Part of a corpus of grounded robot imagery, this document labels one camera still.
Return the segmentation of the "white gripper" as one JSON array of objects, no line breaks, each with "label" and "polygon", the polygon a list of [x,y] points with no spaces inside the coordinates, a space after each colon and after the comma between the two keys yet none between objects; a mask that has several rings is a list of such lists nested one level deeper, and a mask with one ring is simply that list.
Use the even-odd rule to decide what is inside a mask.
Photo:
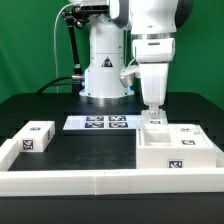
[{"label": "white gripper", "polygon": [[169,62],[175,55],[175,39],[135,39],[133,57],[139,64],[142,96],[149,106],[149,115],[159,117],[159,106],[164,103]]}]

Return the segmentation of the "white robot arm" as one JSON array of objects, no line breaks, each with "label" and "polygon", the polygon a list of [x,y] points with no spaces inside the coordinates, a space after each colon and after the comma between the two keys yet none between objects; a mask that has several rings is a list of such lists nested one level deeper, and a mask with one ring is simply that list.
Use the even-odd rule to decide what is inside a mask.
[{"label": "white robot arm", "polygon": [[89,102],[119,102],[141,80],[144,112],[160,116],[173,34],[190,17],[193,0],[69,0],[72,26],[90,26],[90,64],[80,96]]}]

